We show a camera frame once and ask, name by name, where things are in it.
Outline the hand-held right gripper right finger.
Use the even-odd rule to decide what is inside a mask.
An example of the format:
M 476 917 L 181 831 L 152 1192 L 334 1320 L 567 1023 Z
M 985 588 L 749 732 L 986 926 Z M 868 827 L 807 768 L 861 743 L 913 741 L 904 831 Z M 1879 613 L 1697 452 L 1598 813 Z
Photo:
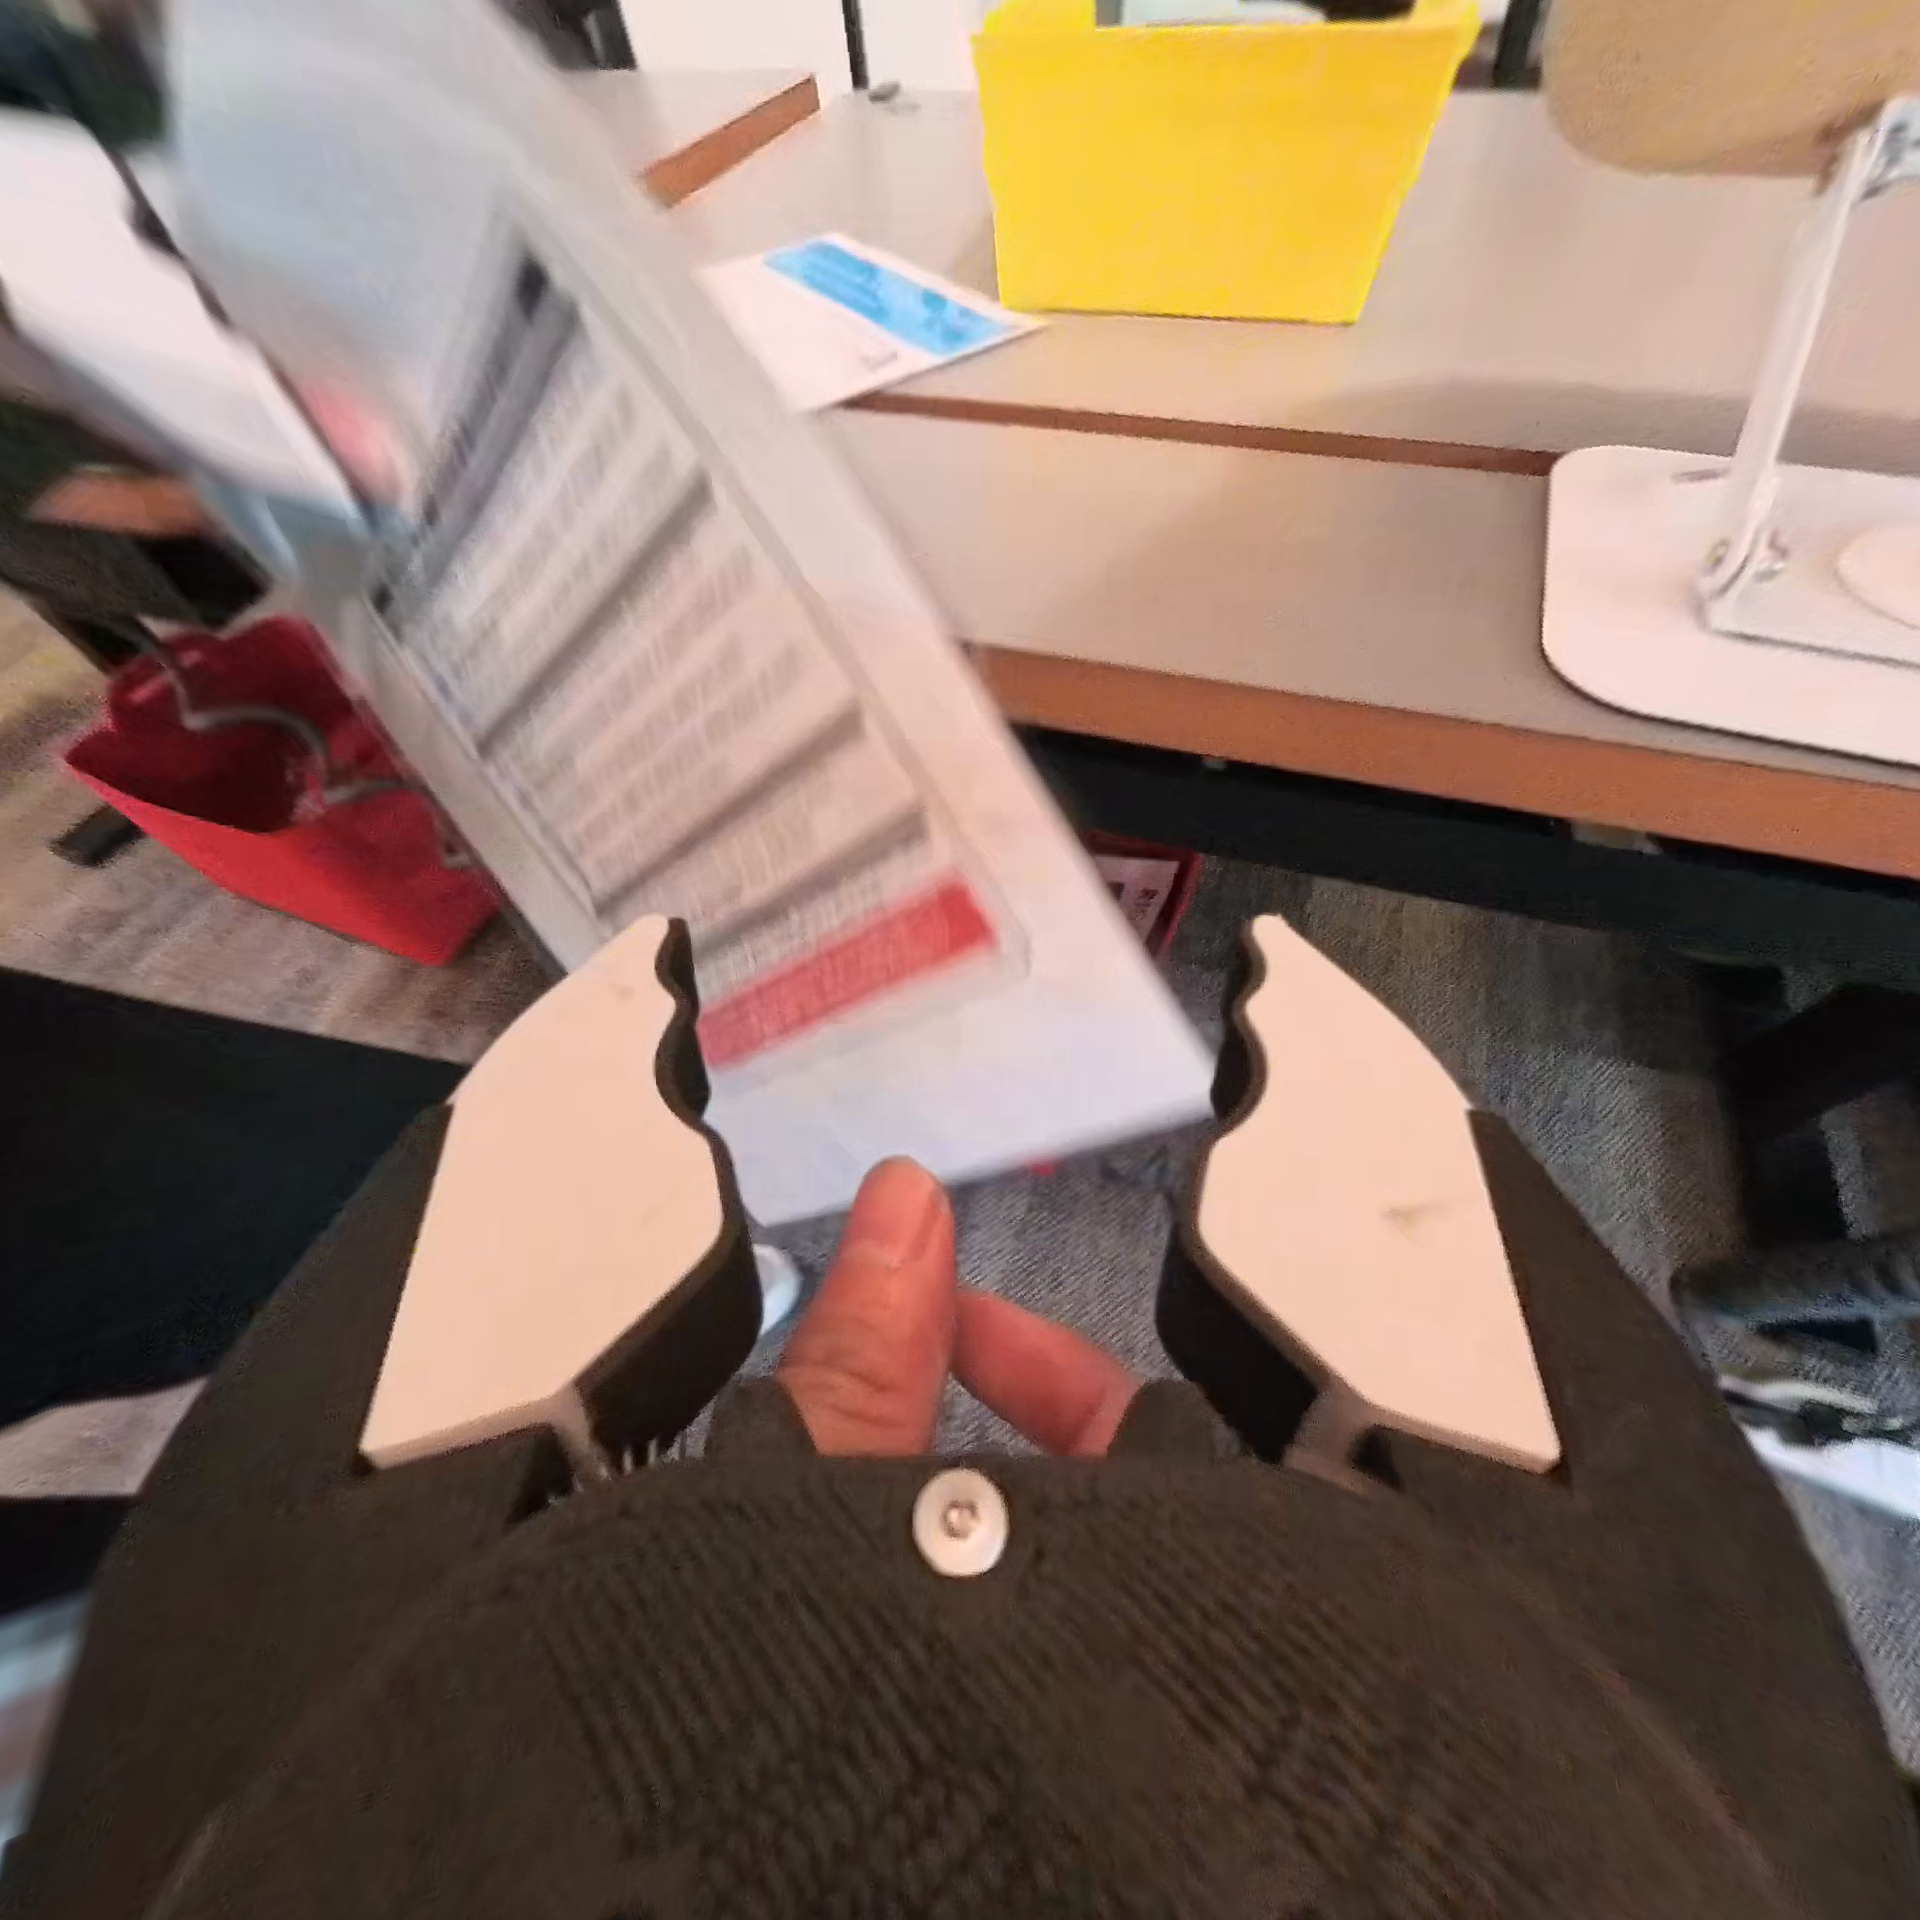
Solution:
M 1561 1435 L 1466 1093 L 1283 918 L 1241 953 L 1166 1354 L 1250 1452 L 1310 1475 L 1357 1475 L 1377 1434 L 1549 1475 Z

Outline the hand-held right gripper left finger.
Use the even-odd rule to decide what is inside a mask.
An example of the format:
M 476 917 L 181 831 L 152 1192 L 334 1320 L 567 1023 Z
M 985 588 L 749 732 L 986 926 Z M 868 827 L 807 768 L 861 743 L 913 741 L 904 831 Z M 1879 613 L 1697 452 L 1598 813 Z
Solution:
M 643 918 L 515 1018 L 445 1110 L 359 1435 L 373 1470 L 543 1432 L 575 1482 L 658 1460 L 760 1337 L 708 1127 L 688 926 Z

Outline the laminated instruction sheet red banner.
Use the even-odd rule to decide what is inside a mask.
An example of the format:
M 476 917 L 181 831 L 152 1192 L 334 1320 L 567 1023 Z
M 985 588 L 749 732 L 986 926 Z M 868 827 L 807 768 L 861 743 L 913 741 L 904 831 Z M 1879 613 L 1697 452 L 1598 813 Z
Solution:
M 688 930 L 766 1224 L 1200 1117 L 1211 1053 L 826 437 L 492 5 L 168 5 L 178 244 L 393 448 L 311 586 L 567 969 Z

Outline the laminated sheet blue banner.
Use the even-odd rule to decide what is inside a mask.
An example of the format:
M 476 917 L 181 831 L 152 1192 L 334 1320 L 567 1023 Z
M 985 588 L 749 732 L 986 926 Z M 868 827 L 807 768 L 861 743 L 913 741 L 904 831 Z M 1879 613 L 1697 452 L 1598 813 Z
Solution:
M 820 414 L 1043 328 L 903 256 L 839 232 L 697 271 L 787 407 Z

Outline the yellow storage box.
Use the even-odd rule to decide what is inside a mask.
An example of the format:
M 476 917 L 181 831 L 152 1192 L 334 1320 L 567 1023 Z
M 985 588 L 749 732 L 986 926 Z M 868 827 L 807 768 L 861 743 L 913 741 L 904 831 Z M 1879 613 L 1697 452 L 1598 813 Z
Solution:
M 996 285 L 1033 314 L 1354 323 L 1475 3 L 996 5 Z

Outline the white desk stand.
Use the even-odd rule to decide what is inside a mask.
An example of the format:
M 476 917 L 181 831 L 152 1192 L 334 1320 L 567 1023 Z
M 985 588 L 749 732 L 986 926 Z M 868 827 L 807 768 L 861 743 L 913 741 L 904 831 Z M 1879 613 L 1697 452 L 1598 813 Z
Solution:
M 1915 179 L 1915 95 L 1831 161 L 1728 461 L 1594 444 L 1549 474 L 1541 651 L 1618 712 L 1918 766 L 1918 483 L 1784 463 L 1859 206 Z

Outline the person's right hand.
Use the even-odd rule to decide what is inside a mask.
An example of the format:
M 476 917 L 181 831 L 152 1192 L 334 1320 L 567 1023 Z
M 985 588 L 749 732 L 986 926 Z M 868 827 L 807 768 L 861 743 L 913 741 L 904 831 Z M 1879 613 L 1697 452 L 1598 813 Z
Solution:
M 1141 1390 L 1081 1333 L 960 1285 L 947 1191 L 913 1160 L 885 1160 L 784 1348 L 780 1388 L 820 1453 L 919 1458 L 949 1383 L 1069 1458 L 1103 1455 Z

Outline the person's dark trouser leg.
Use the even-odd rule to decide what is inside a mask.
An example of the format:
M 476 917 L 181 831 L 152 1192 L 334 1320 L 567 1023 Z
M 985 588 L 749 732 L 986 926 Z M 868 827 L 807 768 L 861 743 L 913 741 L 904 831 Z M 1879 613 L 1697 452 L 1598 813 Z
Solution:
M 460 1065 L 2 974 L 2 1425 L 205 1378 Z

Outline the red box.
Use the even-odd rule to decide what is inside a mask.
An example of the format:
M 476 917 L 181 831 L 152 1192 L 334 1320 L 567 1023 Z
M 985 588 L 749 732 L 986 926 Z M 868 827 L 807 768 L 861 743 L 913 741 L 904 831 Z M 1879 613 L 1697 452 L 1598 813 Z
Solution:
M 1199 889 L 1204 858 L 1112 836 L 1087 839 L 1085 852 L 1141 947 L 1162 957 Z

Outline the red bucket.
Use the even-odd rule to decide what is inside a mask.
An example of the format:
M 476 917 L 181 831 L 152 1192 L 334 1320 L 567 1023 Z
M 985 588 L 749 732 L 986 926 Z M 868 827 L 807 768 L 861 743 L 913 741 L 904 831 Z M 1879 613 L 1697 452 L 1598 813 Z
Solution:
M 341 939 L 446 966 L 499 918 L 294 617 L 140 642 L 62 762 L 194 874 Z

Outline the dark sneaker white sole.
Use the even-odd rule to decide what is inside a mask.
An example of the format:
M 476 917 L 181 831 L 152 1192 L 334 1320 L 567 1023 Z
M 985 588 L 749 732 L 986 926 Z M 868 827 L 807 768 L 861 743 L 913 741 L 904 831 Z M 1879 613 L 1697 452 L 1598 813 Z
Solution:
M 1879 1381 L 1879 1337 L 1915 1333 L 1915 1230 L 1707 1262 L 1670 1300 L 1769 1472 L 1918 1519 L 1915 1357 Z

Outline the black office chair base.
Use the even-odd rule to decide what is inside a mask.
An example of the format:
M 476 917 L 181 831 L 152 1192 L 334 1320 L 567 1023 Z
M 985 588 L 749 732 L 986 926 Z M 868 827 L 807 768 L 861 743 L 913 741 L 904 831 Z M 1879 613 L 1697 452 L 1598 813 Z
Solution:
M 1918 995 L 1842 983 L 1791 1008 L 1786 974 L 1775 969 L 1702 965 L 1697 983 L 1744 1245 L 1844 1241 L 1823 1127 L 1857 1097 L 1915 1079 Z

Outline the beige rounded object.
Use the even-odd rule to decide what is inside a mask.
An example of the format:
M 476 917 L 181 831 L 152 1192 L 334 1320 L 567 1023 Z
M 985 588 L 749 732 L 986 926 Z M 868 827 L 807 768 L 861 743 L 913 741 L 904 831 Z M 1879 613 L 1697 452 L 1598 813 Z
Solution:
M 1918 84 L 1914 3 L 1554 3 L 1561 140 L 1640 174 L 1811 178 Z

